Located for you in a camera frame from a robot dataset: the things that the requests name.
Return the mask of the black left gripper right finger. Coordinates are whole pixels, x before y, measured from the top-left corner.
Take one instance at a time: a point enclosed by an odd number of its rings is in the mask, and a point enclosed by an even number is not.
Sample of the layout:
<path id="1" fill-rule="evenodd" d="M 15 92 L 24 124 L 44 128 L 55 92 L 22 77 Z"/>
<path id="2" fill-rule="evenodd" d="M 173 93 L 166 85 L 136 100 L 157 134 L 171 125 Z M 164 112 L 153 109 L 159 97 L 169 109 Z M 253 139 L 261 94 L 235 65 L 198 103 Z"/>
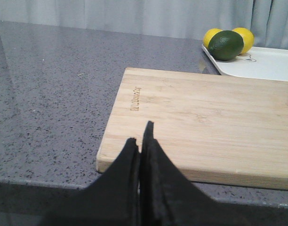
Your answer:
<path id="1" fill-rule="evenodd" d="M 167 157 L 146 125 L 140 164 L 141 223 L 144 226 L 245 226 L 233 208 L 194 186 Z"/>

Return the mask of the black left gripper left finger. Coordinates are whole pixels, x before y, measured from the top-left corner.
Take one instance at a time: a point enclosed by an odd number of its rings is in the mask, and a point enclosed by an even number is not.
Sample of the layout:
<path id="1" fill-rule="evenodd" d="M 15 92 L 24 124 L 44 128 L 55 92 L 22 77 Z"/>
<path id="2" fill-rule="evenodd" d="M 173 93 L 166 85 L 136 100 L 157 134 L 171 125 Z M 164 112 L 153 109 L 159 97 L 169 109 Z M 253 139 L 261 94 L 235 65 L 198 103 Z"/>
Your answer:
<path id="1" fill-rule="evenodd" d="M 140 153 L 127 139 L 110 167 L 94 183 L 55 206 L 46 226 L 137 226 Z"/>

